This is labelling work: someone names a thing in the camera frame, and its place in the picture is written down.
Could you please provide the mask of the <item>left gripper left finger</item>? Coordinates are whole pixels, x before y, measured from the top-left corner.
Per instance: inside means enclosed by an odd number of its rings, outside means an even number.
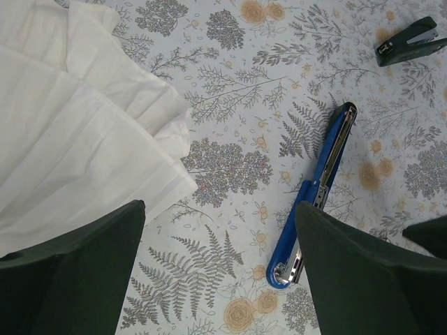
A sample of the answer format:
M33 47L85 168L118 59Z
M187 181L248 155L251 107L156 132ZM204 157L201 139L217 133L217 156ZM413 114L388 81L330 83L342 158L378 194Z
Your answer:
M2 334L114 334L145 224L134 200L1 258Z

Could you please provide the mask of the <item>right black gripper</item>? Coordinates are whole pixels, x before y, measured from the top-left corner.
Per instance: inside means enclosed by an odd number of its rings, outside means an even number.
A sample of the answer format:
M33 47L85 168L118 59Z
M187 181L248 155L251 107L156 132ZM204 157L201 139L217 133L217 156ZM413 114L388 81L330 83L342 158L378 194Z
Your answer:
M410 225L402 231L402 235L422 246L434 257L446 259L447 256L447 225L446 216Z

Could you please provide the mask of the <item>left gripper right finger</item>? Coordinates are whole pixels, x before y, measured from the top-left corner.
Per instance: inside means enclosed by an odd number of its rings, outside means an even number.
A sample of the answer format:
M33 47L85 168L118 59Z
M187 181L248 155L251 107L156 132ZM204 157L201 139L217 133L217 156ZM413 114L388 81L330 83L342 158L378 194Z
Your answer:
M446 333L446 259L388 243L306 202L295 225L322 334Z

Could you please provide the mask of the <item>blue stapler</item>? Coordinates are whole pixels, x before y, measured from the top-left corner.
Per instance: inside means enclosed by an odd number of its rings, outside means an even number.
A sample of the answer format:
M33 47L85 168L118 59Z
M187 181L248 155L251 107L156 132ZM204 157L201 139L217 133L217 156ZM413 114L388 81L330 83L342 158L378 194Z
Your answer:
M313 177L301 183L267 266L266 279L275 289L285 289L300 279L304 262L295 228L296 207L300 202L308 202L318 209L324 208L357 113L357 107L346 102L330 117Z

